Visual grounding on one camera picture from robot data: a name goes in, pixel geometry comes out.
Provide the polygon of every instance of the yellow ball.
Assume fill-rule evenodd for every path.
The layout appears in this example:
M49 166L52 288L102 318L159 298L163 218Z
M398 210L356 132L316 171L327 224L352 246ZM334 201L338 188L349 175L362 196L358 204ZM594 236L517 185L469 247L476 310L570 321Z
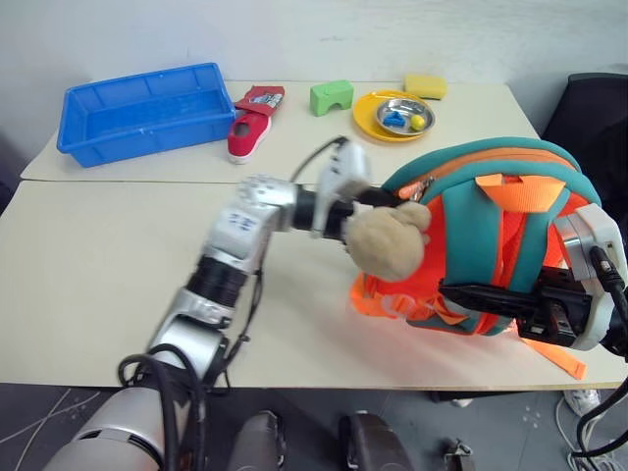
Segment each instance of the yellow ball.
M421 115L414 115L412 118L410 118L410 126L412 126L415 131L420 131L422 128L425 127L425 125L425 118L423 118Z

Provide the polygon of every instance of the red package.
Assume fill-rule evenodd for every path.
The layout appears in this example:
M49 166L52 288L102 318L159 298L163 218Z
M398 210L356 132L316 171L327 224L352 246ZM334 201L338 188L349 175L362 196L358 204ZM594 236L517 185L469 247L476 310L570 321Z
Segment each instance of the red package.
M271 116L277 111L285 95L286 91L282 86L252 86L244 98L234 105L239 110L254 111Z

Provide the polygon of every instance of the blue plastic tray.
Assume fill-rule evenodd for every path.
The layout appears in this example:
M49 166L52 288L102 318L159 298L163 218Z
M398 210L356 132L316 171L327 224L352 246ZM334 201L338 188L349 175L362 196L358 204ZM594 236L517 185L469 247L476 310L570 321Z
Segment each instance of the blue plastic tray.
M57 148L84 167L227 138L236 110L216 64L66 91Z

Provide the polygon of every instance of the white wall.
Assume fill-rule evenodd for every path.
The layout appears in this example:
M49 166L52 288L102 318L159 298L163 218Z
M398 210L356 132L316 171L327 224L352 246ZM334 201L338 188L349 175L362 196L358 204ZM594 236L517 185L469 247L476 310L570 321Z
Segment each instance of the white wall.
M0 156L36 155L68 86L203 61L227 79L505 81L542 131L568 74L628 72L628 1L0 0Z

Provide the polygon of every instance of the white table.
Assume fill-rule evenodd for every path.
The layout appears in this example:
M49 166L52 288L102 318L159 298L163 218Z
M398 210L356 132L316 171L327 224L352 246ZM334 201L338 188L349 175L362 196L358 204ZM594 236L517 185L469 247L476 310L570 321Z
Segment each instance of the white table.
M234 187L22 183L0 219L0 382L116 386L118 362L145 348ZM536 390L611 387L628 373L601 347L574 352L590 367L579 384L513 334L466 338L355 314L347 291L356 273L335 241L275 235L233 383Z
M252 84L228 82L227 87L232 99L238 100ZM309 88L314 82L277 84L285 87L286 100L273 117L271 131L246 165L228 162L227 143L218 141L84 169L72 156L59 153L57 136L53 135L22 178L51 182L237 183L249 174L267 173L286 179L314 149L342 134L364 145L371 159L373 183L381 184L401 165L432 150L487 137L537 137L504 84L451 84L442 101L429 101L436 113L434 128L417 140L395 144L364 134L353 122L351 110L332 110L320 118L310 114ZM400 83L357 82L354 101L373 90L399 87ZM308 168L301 181L317 182L320 165L323 160Z

